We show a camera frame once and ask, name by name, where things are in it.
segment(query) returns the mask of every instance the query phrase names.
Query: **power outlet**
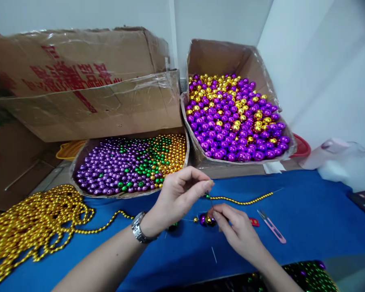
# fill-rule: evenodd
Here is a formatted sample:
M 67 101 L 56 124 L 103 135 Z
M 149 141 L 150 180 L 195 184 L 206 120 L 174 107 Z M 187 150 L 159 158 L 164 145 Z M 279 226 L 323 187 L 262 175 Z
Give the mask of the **power outlet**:
M 188 89 L 186 78 L 180 78 L 180 88 L 181 88 L 181 92 L 185 92 Z

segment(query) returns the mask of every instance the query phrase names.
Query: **left hand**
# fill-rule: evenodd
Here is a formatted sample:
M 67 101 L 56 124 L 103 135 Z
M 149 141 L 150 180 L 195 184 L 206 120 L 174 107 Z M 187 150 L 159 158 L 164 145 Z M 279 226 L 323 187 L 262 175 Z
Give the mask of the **left hand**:
M 213 185 L 214 182 L 205 173 L 192 166 L 168 174 L 157 202 L 140 224 L 143 234 L 156 236 L 180 221 Z

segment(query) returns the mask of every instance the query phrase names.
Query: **white wall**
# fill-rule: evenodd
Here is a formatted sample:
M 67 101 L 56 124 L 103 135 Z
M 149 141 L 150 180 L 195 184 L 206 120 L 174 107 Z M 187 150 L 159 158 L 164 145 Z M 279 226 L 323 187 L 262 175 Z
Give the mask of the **white wall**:
M 185 77 L 191 38 L 257 45 L 272 1 L 0 0 L 0 33 L 144 26 L 168 42 L 171 66 L 181 69 Z M 174 64 L 174 53 L 178 64 Z
M 295 133 L 365 147 L 365 1 L 274 1 L 258 49 Z M 365 158 L 346 170 L 364 190 Z
M 273 0 L 177 0 L 176 35 L 181 77 L 191 39 L 258 45 Z

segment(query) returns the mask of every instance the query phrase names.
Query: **pink bottle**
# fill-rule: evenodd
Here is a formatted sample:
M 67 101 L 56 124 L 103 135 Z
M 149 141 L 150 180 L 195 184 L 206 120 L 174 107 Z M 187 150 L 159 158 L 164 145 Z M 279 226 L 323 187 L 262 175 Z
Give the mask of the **pink bottle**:
M 330 138 L 314 149 L 307 158 L 299 163 L 299 165 L 306 170 L 317 169 L 326 163 L 326 161 L 337 159 L 339 154 L 349 147 L 350 144 L 342 139 Z

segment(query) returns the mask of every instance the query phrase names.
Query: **table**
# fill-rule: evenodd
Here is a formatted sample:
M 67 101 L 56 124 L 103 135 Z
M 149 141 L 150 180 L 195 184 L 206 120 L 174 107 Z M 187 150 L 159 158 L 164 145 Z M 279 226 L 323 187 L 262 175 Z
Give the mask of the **table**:
M 283 190 L 256 204 L 233 206 L 259 220 L 261 226 L 256 231 L 280 264 L 365 253 L 365 213 L 346 197 L 351 188 L 322 180 L 316 171 L 216 180 L 211 195 L 248 201 L 282 187 Z M 133 216 L 149 210 L 157 196 L 158 193 L 154 193 L 129 200 L 85 198 L 86 204 L 96 209 L 96 215 L 84 229 L 105 225 L 118 209 Z M 208 200 L 200 199 L 185 218 L 192 220 L 210 207 Z M 271 218 L 287 244 L 276 239 L 259 217 L 258 208 Z M 118 216 L 101 233 L 75 234 L 63 250 L 40 262 L 23 263 L 0 284 L 0 291 L 14 287 L 19 291 L 51 291 L 81 259 L 130 223 Z M 254 270 L 234 252 L 217 228 L 181 221 L 174 233 L 165 235 L 164 232 L 149 245 L 119 291 L 153 291 Z

